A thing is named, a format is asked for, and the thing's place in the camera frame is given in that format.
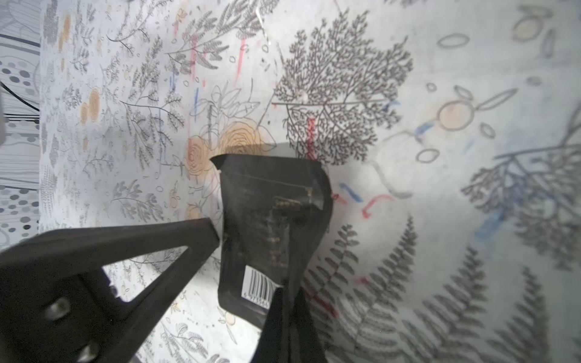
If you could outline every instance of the barcode label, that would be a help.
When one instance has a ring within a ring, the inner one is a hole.
[[[248,265],[244,270],[242,282],[242,297],[265,309],[270,309],[270,301],[274,290],[280,287],[262,272]]]

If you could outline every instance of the red scribble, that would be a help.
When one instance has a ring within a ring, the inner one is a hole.
[[[307,159],[316,160],[315,157],[315,122],[314,117],[309,117],[307,125]]]
[[[246,44],[246,40],[243,39],[241,46],[240,46],[240,55],[238,56],[238,70],[236,71],[236,81],[238,81],[238,77],[240,77],[240,72],[242,71],[242,58],[244,58],[244,45]]]
[[[355,279],[355,283],[360,283],[363,285],[367,285],[369,283],[369,279],[366,276],[358,277]]]
[[[333,200],[336,200],[337,202],[341,203],[341,204],[347,204],[347,201],[345,199],[343,199],[339,194],[334,193],[331,194],[331,198],[333,198]]]
[[[315,301],[317,304],[319,304],[323,309],[327,310],[335,319],[337,319],[337,312],[335,311],[335,309],[333,308],[333,306],[329,303],[327,303],[326,301],[322,300],[320,297],[315,296],[315,297],[311,297],[311,295],[306,292],[306,290],[303,290],[304,294],[307,297],[307,300],[312,300]]]
[[[196,79],[196,59],[198,58],[198,51],[196,50],[196,46],[198,45],[198,39],[196,37],[192,38],[192,50],[190,51],[190,60],[191,65],[189,67],[190,71],[192,72],[192,80]]]
[[[361,211],[363,213],[363,218],[371,217],[371,213],[369,213],[367,210],[369,208],[371,208],[373,206],[373,204],[377,203],[378,201],[380,201],[382,199],[394,200],[392,198],[392,196],[389,194],[380,194],[378,196],[373,197],[373,199],[371,199],[371,201],[369,203],[367,203],[365,208],[363,208],[363,211]]]

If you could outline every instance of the blue scribble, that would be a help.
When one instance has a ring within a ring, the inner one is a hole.
[[[418,126],[415,129],[414,136],[417,138],[417,137],[423,135],[427,130],[431,129],[435,125],[436,125],[436,123],[434,123],[433,121],[428,121],[426,123],[421,124],[420,126]]]
[[[498,231],[500,225],[504,221],[506,214],[506,206],[499,206],[494,212],[484,221],[480,228],[474,233],[479,239],[487,239]]]
[[[193,104],[193,122],[196,122],[198,120],[198,92],[200,91],[200,88],[197,87],[196,88],[196,99],[194,101]]]
[[[351,198],[353,198],[353,200],[355,200],[355,202],[357,202],[357,203],[363,202],[363,198],[361,198],[359,195],[357,195],[356,192],[354,192],[347,184],[339,183],[339,187],[341,189],[343,189],[344,191],[346,191],[349,194],[349,196]]]
[[[383,107],[382,111],[383,111],[383,112],[387,112],[387,111],[389,110],[389,106],[393,106],[393,105],[401,105],[401,103],[399,103],[399,101],[395,99],[395,100],[393,100],[393,101],[389,102],[388,104],[386,104],[386,105]]]
[[[462,155],[465,155],[470,150],[470,148],[473,146],[474,146],[474,140],[468,141],[468,143],[464,147],[464,151],[462,152]]]

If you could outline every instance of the wallpaper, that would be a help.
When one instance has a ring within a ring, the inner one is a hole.
[[[329,361],[581,360],[573,0],[45,0],[40,229],[211,218],[222,153],[320,161],[303,287]],[[136,296],[179,256],[106,267]],[[220,251],[143,362],[246,362]]]
[[[38,232],[39,16],[37,1],[0,1],[0,250]]]

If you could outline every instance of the black pouch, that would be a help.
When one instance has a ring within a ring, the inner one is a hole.
[[[331,219],[329,178],[312,160],[239,154],[211,160],[224,205],[218,302],[262,329],[277,287],[288,291],[292,310]]]

